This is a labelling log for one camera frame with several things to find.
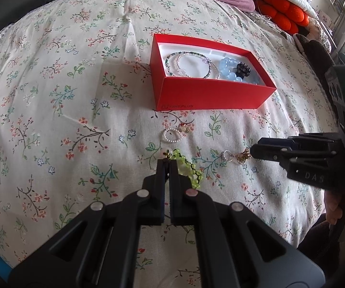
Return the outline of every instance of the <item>blue fabric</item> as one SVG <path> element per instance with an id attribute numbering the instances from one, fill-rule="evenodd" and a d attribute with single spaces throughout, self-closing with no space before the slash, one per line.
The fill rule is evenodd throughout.
<path id="1" fill-rule="evenodd" d="M 12 267 L 10 267 L 0 257 L 0 277 L 2 277 L 5 282 L 7 282 L 8 276 L 10 275 L 11 271 L 12 271 Z"/>

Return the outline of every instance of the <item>red box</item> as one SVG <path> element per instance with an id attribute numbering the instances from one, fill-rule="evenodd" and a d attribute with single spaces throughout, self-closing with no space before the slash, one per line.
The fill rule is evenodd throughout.
<path id="1" fill-rule="evenodd" d="M 167 76 L 160 44 L 181 44 L 236 54 L 247 58 L 265 85 L 229 80 Z M 248 50 L 194 37 L 154 34 L 150 58 L 156 110 L 256 109 L 277 89 Z"/>

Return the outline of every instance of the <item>black cord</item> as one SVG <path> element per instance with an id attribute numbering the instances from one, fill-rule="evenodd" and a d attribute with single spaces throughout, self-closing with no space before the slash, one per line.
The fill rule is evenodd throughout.
<path id="1" fill-rule="evenodd" d="M 316 258 L 314 259 L 317 264 L 318 264 L 319 259 L 321 259 L 327 253 L 327 251 L 331 248 L 331 246 L 338 242 L 344 226 L 345 226 L 345 223 L 343 224 L 342 229 L 333 230 L 332 234 L 329 236 L 329 242 L 319 250 Z"/>

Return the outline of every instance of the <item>jewelry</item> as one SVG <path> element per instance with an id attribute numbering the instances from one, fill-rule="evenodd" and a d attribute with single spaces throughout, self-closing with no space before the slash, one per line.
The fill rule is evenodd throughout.
<path id="1" fill-rule="evenodd" d="M 167 136 L 166 136 L 166 133 L 169 132 L 169 131 L 174 131 L 174 132 L 176 132 L 177 135 L 178 135 L 178 139 L 176 139 L 176 140 L 169 140 L 169 139 L 167 138 Z M 183 138 L 183 135 L 182 135 L 181 131 L 179 131 L 178 129 L 175 129 L 175 128 L 168 128 L 168 129 L 165 129 L 165 130 L 163 131 L 163 139 L 164 139 L 166 142 L 168 142 L 168 143 L 178 143 L 182 138 Z"/>
<path id="2" fill-rule="evenodd" d="M 179 125 L 179 130 L 181 132 L 191 132 L 192 131 L 192 127 L 188 127 L 186 123 L 181 123 Z"/>
<path id="3" fill-rule="evenodd" d="M 178 71 L 178 75 L 175 75 L 171 72 L 171 67 L 170 67 L 170 63 L 169 63 L 169 59 L 173 56 L 177 55 L 177 57 L 174 59 L 173 61 L 173 65 L 174 65 L 174 68 Z M 175 52 L 175 53 L 172 53 L 170 55 L 168 55 L 168 57 L 166 57 L 165 61 L 164 61 L 164 64 L 166 66 L 166 69 L 167 69 L 167 72 L 169 73 L 170 76 L 174 76 L 174 77 L 188 77 L 190 78 L 190 76 L 188 76 L 185 72 L 184 69 L 181 68 L 181 66 L 179 65 L 179 61 L 180 59 L 185 56 L 185 55 L 192 55 L 192 56 L 197 56 L 197 57 L 200 57 L 204 63 L 208 64 L 209 65 L 209 70 L 207 72 L 207 74 L 203 77 L 203 79 L 206 79 L 210 76 L 211 74 L 211 68 L 214 69 L 215 71 L 215 74 L 216 74 L 216 79 L 218 80 L 219 79 L 219 71 L 218 71 L 218 68 L 214 65 L 214 63 L 208 58 L 206 57 L 205 55 L 202 55 L 200 53 L 196 53 L 196 52 L 186 52 L 186 51 L 183 51 L 183 52 Z"/>
<path id="4" fill-rule="evenodd" d="M 219 72 L 228 80 L 242 82 L 244 77 L 250 75 L 251 68 L 241 62 L 237 63 L 234 58 L 225 57 L 219 62 Z"/>
<path id="5" fill-rule="evenodd" d="M 178 148 L 172 152 L 167 149 L 163 152 L 163 155 L 170 160 L 177 160 L 179 174 L 186 175 L 190 178 L 192 188 L 196 189 L 200 187 L 199 183 L 203 178 L 202 171 L 197 170 L 195 164 L 189 162 Z"/>
<path id="6" fill-rule="evenodd" d="M 227 162 L 231 162 L 233 161 L 233 159 L 237 157 L 237 162 L 240 165 L 243 165 L 247 159 L 250 159 L 252 156 L 249 153 L 249 149 L 246 148 L 243 152 L 239 153 L 239 154 L 233 154 L 232 152 L 230 152 L 229 150 L 224 150 L 222 152 L 222 158 L 224 161 Z"/>

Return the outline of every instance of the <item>black device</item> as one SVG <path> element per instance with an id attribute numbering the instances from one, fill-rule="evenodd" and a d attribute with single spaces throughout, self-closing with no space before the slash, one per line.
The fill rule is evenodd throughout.
<path id="1" fill-rule="evenodd" d="M 342 194 L 342 218 L 330 226 L 331 240 L 322 252 L 338 240 L 345 226 L 345 65 L 330 67 L 325 77 L 337 108 L 339 132 L 261 138 L 251 147 L 254 158 L 278 161 L 289 179 Z"/>
<path id="2" fill-rule="evenodd" d="M 176 160 L 164 159 L 142 189 L 121 202 L 94 202 L 82 211 L 12 270 L 9 287 L 132 287 L 140 228 L 163 223 L 167 179 L 171 223 L 194 225 L 203 288 L 320 288 L 325 283 L 314 262 L 243 204 L 214 202 L 178 174 Z"/>

